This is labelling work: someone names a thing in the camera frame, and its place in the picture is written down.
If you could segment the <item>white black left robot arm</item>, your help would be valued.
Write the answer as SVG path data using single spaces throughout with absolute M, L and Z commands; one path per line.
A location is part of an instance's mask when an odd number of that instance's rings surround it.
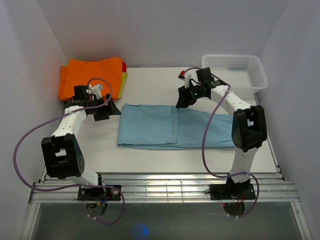
M 106 187 L 98 173 L 86 169 L 77 136 L 87 116 L 92 115 L 98 122 L 121 114 L 109 93 L 103 97 L 102 89 L 102 84 L 75 86 L 74 96 L 66 102 L 64 116 L 57 129 L 41 141 L 48 176 L 89 188 L 88 193 L 95 200 L 106 195 Z

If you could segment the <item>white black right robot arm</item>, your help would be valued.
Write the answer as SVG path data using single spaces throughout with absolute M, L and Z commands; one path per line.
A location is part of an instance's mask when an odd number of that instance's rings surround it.
M 251 105 L 231 91 L 231 85 L 214 75 L 210 68 L 195 68 L 197 80 L 186 70 L 178 75 L 184 85 L 178 88 L 176 108 L 188 108 L 200 98 L 217 103 L 232 117 L 231 139 L 235 153 L 231 170 L 223 178 L 224 184 L 212 184 L 208 193 L 211 200 L 257 200 L 260 194 L 258 179 L 251 173 L 254 157 L 267 140 L 265 111 L 261 105 Z

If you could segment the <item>light blue trousers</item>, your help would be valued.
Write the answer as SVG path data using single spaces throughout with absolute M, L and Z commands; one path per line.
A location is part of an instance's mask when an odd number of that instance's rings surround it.
M 233 148 L 232 117 L 170 105 L 125 104 L 117 144 L 147 150 Z

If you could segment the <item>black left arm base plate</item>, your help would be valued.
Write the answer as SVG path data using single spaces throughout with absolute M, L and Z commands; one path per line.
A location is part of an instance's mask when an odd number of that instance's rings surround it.
M 78 201 L 119 201 L 121 199 L 121 185 L 108 185 L 104 187 L 92 187 L 78 189 Z

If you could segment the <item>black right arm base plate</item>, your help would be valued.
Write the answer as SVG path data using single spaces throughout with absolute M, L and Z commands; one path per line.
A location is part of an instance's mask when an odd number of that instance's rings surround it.
M 207 194 L 211 200 L 255 200 L 256 193 L 254 186 L 250 183 L 248 188 L 240 191 L 231 192 L 226 184 L 210 184 Z

